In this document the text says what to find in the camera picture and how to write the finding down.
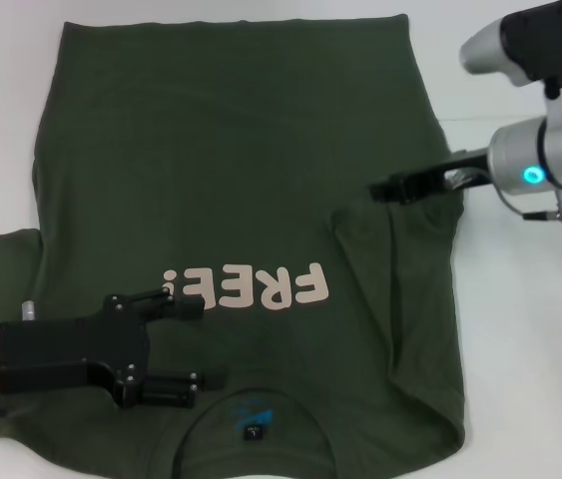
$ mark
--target shirt sleeve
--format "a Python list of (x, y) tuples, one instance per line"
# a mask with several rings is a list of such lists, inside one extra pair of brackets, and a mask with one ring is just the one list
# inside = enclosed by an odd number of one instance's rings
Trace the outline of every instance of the shirt sleeve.
[(435, 411), (464, 440), (464, 387), (451, 253), (462, 195), (410, 206), (361, 201), (329, 219), (388, 351), (385, 381)]
[(0, 236), (0, 323), (21, 318), (21, 304), (29, 299), (43, 246), (38, 230)]

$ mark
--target t-shirt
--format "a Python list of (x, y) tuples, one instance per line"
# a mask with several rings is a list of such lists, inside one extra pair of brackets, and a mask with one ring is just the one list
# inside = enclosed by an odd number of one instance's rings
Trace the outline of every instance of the t-shirt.
[(192, 409), (2, 394), (0, 437), (119, 479), (386, 479), (451, 455), (462, 198), (366, 189), (447, 158), (405, 16), (67, 23), (35, 149), (40, 229), (0, 237), (0, 322), (28, 299), (52, 320), (164, 286), (202, 295), (205, 317), (150, 323), (151, 369), (229, 375)]

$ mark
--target table surface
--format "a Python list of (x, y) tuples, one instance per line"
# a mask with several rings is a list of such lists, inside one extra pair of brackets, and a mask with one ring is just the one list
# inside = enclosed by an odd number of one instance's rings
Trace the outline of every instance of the table surface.
[[(411, 19), (416, 57), (453, 149), (488, 144), (503, 125), (544, 112), (540, 88), (501, 76), (473, 78), (457, 62), (461, 43), (529, 0), (0, 0), (0, 234), (35, 227), (32, 148), (65, 21)], [(551, 195), (516, 199), (552, 207)], [(467, 441), (416, 479), (562, 478), (562, 229), (525, 224), (490, 188), (469, 192), (453, 258), (467, 391)], [(0, 477), (81, 476), (0, 440)]]

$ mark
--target blue led light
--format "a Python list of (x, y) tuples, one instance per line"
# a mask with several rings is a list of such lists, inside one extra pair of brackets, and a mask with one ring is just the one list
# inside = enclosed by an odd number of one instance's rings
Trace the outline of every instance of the blue led light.
[(531, 185), (540, 185), (546, 180), (544, 170), (542, 170), (540, 167), (526, 168), (522, 177), (524, 178), (525, 182)]

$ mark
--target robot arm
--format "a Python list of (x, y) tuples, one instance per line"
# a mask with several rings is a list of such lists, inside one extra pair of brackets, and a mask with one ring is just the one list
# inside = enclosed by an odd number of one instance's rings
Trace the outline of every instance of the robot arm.
[(521, 215), (525, 220), (562, 222), (562, 0), (492, 23), (462, 47), (460, 58), (472, 74), (500, 72), (516, 86), (544, 82), (547, 115), (501, 128), (487, 149), (461, 152), (450, 163), (374, 185), (373, 198), (409, 204), (493, 184), (508, 205), (502, 192), (553, 191), (557, 212)]
[(150, 374), (147, 323), (199, 319), (204, 306), (202, 299), (174, 301), (159, 289), (109, 295), (88, 317), (36, 321), (33, 304), (24, 303), (23, 321), (0, 324), (0, 394), (98, 386), (122, 408), (193, 407), (197, 392), (222, 386), (221, 375)]

